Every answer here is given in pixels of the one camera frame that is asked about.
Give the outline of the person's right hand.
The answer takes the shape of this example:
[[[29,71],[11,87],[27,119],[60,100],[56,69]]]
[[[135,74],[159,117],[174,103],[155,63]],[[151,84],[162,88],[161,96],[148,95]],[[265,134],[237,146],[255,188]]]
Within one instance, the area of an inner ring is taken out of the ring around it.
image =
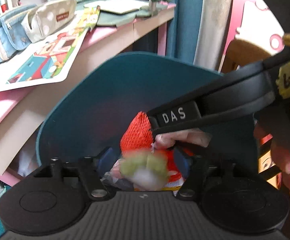
[[[207,147],[210,140],[211,137],[207,133],[199,129],[188,129],[159,134],[155,137],[152,147],[156,150],[165,150],[174,146],[177,141]],[[282,170],[283,183],[290,190],[290,151],[283,148],[276,140],[272,140],[271,157],[274,163]]]

